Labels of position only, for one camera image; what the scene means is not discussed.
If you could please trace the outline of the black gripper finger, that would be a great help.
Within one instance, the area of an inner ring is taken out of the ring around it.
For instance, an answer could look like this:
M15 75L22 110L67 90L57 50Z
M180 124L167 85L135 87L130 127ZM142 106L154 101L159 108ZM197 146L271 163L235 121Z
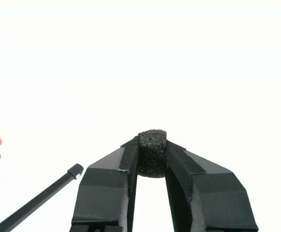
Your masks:
M176 232L256 232L246 189L235 174L168 141L165 180Z
M91 164L79 185L72 232L131 232L140 157L139 137Z

